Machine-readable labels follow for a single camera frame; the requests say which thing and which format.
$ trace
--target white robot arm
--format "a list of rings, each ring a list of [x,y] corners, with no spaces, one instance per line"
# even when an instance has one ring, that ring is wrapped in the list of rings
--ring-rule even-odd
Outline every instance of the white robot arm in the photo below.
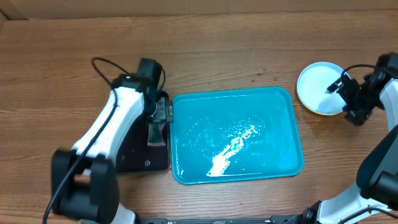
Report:
[[[388,81],[380,93],[380,100],[386,111],[389,131],[392,131],[398,125],[398,80],[392,78]],[[392,147],[398,147],[398,139]],[[391,210],[388,205],[380,201],[372,198],[363,198],[361,196],[361,189],[357,184],[354,184],[335,198],[322,202],[319,207],[317,220],[321,224],[338,224],[352,214],[363,211],[368,207],[380,208],[387,212]],[[348,220],[346,224],[356,223],[375,213],[379,212],[371,211],[362,213]]]
[[[347,103],[343,108],[346,119],[355,125],[363,124],[375,106],[385,109],[389,134],[364,160],[352,187],[313,208],[317,210],[317,223],[352,224],[375,213],[398,209],[398,55],[382,55],[374,68],[362,85],[344,76],[328,90],[338,88]]]
[[[113,90],[108,102],[72,150],[59,149],[55,152],[52,158],[53,195],[60,185],[63,188],[52,204],[55,213],[82,220],[83,223],[85,220],[112,224],[135,222],[136,214],[119,203],[116,175],[129,172],[120,168],[120,163],[125,163],[126,149],[130,152],[139,149],[146,153],[151,150],[149,146],[155,145],[166,148],[168,152],[162,129],[166,122],[172,120],[172,109],[168,108],[170,102],[166,92],[157,89],[162,71],[162,66],[155,60],[142,58],[137,74],[122,74],[112,82]],[[100,131],[107,119],[109,122]],[[134,138],[139,140],[129,146],[127,143]],[[81,162],[74,174],[67,177],[69,180],[62,185],[65,174],[79,156]],[[75,174],[89,175],[90,183],[75,181]]]

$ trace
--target wooden table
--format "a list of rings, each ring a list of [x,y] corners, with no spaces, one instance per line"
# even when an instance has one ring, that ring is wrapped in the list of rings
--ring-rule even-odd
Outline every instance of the wooden table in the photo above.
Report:
[[[384,112],[362,127],[305,109],[295,89],[307,65],[375,64],[398,51],[398,11],[6,21],[0,36],[0,223],[40,223],[50,199],[50,158],[91,126],[109,89],[94,56],[135,72],[141,57],[180,93],[282,86],[294,101],[305,166],[291,178],[182,185],[171,172],[121,177],[121,201],[142,217],[242,218],[301,213],[355,182],[387,134]],[[101,66],[109,78],[118,75]],[[358,79],[369,70],[355,70]],[[395,223],[384,215],[363,223]],[[50,216],[49,223],[71,223]]]

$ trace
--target blue tray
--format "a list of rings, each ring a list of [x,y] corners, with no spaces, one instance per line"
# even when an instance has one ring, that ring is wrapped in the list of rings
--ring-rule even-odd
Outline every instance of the blue tray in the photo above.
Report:
[[[172,170],[182,184],[285,177],[304,165],[292,99],[281,87],[174,98]]]

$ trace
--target white bowl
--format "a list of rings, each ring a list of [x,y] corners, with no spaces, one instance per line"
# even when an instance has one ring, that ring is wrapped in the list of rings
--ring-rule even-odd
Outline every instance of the white bowl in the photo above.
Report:
[[[339,79],[342,72],[340,66],[330,62],[317,62],[307,66],[297,80],[300,101],[317,114],[335,115],[342,112],[346,103],[341,96],[337,92],[326,93],[326,89]]]

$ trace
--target black cable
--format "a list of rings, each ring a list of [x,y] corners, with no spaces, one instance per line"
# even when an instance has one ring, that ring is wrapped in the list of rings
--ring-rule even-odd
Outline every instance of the black cable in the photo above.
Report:
[[[350,69],[352,69],[352,68],[374,68],[375,70],[382,71],[382,72],[387,73],[387,74],[389,74],[390,76],[392,76],[392,77],[398,79],[398,75],[397,75],[397,74],[392,73],[392,72],[388,71],[388,70],[385,69],[385,68],[381,68],[381,67],[378,67],[378,66],[375,66],[375,65],[358,64],[358,65],[352,65],[352,66],[350,66],[350,67],[344,69],[343,72],[341,73],[341,77],[340,77],[340,78],[341,78],[341,81],[343,81],[344,74],[345,74],[348,70],[350,70]]]
[[[350,215],[349,217],[347,217],[347,218],[341,220],[341,221],[339,222],[339,224],[344,224],[344,223],[346,223],[346,222],[352,220],[353,218],[356,218],[356,217],[358,217],[358,216],[360,216],[360,215],[362,215],[362,214],[364,214],[364,213],[366,213],[366,212],[371,213],[372,211],[378,211],[378,212],[381,212],[381,213],[383,213],[383,214],[386,214],[386,215],[388,215],[388,216],[390,216],[390,217],[392,217],[392,218],[398,219],[398,215],[395,215],[395,214],[393,214],[393,213],[391,213],[391,212],[384,211],[383,209],[380,209],[380,208],[368,207],[368,208],[362,209],[362,210],[360,210],[360,211],[358,211],[358,212],[356,212],[356,213]]]
[[[164,84],[166,83],[166,71],[162,68],[162,72],[163,72],[163,83],[161,84],[159,91],[163,90]]]
[[[91,139],[91,141],[88,143],[88,145],[86,146],[85,150],[80,154],[80,156],[78,157],[78,159],[73,163],[73,165],[69,168],[67,174],[65,175],[65,177],[63,178],[63,180],[61,181],[60,185],[58,186],[57,190],[55,191],[53,197],[51,198],[49,204],[47,205],[47,208],[45,210],[44,216],[43,216],[43,224],[47,223],[47,219],[49,217],[52,205],[54,204],[55,200],[57,199],[58,195],[60,194],[60,191],[62,189],[62,187],[65,185],[65,182],[69,179],[69,177],[73,174],[73,172],[76,170],[77,165],[79,164],[79,162],[81,161],[81,159],[87,154],[88,150],[92,147],[92,145],[95,143],[95,141],[98,139],[98,137],[100,136],[101,132],[104,130],[104,128],[106,127],[106,125],[109,123],[109,121],[112,118],[112,115],[114,114],[116,108],[118,107],[118,94],[116,93],[115,89],[112,87],[111,82],[105,77],[105,75],[98,69],[98,67],[95,64],[96,60],[100,60],[106,63],[109,63],[115,67],[117,67],[118,69],[122,70],[126,75],[129,74],[128,71],[126,71],[124,68],[120,67],[118,64],[111,62],[110,60],[104,59],[104,58],[99,58],[99,57],[94,57],[91,59],[91,65],[93,66],[93,68],[97,71],[97,73],[100,75],[101,78],[103,78],[103,80],[105,80],[105,82],[111,87],[113,93],[114,93],[114,104],[112,107],[112,110],[110,112],[110,114],[108,115],[108,117],[106,118],[106,120],[104,121],[104,123],[102,124],[102,126],[99,128],[99,130],[97,131],[97,133],[94,135],[94,137]]]

